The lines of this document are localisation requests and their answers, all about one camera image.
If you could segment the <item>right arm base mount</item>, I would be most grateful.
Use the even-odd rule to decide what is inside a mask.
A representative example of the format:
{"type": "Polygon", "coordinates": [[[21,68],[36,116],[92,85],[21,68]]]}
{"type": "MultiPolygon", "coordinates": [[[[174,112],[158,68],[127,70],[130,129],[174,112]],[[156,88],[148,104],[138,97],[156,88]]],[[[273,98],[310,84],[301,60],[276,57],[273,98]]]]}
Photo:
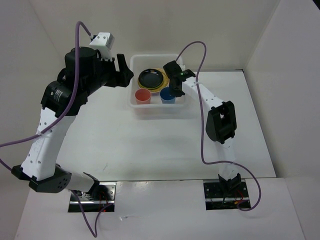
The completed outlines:
{"type": "Polygon", "coordinates": [[[223,193],[218,180],[204,181],[203,189],[207,211],[232,210],[237,209],[237,205],[242,209],[251,208],[245,181],[242,181],[236,189],[226,194],[223,193]]]}

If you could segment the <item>black glossy plate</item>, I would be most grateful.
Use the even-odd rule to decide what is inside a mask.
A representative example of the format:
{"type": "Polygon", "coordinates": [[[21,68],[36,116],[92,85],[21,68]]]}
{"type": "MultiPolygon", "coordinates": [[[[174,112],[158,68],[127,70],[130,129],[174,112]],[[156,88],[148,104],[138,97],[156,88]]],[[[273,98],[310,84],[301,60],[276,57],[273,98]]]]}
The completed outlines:
{"type": "Polygon", "coordinates": [[[148,68],[139,74],[137,82],[146,89],[156,89],[164,82],[164,77],[160,70],[148,68]]]}

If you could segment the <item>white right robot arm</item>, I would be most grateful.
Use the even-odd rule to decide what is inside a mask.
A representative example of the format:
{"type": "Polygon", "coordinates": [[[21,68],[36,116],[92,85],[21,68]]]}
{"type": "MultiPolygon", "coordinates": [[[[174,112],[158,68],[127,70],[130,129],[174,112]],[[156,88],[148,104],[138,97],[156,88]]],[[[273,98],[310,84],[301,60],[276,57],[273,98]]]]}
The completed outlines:
{"type": "Polygon", "coordinates": [[[174,97],[188,95],[199,101],[201,117],[200,158],[205,165],[223,164],[218,174],[219,191],[229,197],[236,192],[241,175],[235,163],[233,139],[237,129],[235,105],[224,101],[199,82],[199,74],[182,70],[173,60],[163,66],[169,78],[169,92],[174,97]],[[204,156],[205,135],[216,145],[217,161],[207,162],[204,156]]]}

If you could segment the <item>blue plastic cup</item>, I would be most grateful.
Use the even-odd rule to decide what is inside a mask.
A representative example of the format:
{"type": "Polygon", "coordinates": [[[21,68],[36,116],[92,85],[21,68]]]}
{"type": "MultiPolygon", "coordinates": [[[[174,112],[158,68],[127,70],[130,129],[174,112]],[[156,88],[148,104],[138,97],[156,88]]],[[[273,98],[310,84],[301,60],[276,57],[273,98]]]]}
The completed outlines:
{"type": "Polygon", "coordinates": [[[174,104],[176,102],[176,97],[170,94],[169,87],[163,88],[159,95],[162,104],[174,104]]]}

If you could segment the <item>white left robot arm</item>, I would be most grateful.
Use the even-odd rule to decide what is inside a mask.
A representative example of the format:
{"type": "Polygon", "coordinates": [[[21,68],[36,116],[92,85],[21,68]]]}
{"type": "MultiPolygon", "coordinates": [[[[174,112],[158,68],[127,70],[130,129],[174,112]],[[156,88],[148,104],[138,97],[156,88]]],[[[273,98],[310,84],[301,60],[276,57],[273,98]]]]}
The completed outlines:
{"type": "Polygon", "coordinates": [[[81,106],[101,87],[126,88],[134,76],[128,68],[124,54],[103,59],[102,51],[90,47],[79,49],[79,78],[77,92],[67,114],[48,131],[50,124],[62,116],[74,89],[76,74],[76,51],[72,49],[65,57],[65,68],[45,89],[41,99],[40,121],[37,137],[22,164],[12,167],[11,173],[19,180],[29,182],[37,193],[56,194],[64,189],[79,191],[88,200],[99,196],[99,180],[89,173],[64,170],[56,163],[62,143],[81,106]]]}

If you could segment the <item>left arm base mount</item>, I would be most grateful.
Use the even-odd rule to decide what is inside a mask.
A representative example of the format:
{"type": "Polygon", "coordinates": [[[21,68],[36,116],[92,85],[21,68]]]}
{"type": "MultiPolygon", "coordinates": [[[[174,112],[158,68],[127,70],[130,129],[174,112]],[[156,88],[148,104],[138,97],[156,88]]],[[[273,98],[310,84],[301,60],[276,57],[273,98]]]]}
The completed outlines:
{"type": "Polygon", "coordinates": [[[115,182],[101,182],[92,194],[81,191],[76,191],[76,194],[85,213],[98,213],[101,210],[109,213],[115,211],[115,182]]]}

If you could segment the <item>red plastic cup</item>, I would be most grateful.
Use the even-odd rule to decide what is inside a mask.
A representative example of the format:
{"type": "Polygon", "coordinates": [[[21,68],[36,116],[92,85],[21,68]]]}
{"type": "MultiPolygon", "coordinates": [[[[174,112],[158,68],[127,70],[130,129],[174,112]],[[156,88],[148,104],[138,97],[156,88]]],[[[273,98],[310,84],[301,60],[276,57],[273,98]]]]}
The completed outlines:
{"type": "Polygon", "coordinates": [[[135,92],[134,97],[138,105],[145,105],[151,103],[152,94],[148,89],[141,88],[135,92]]]}

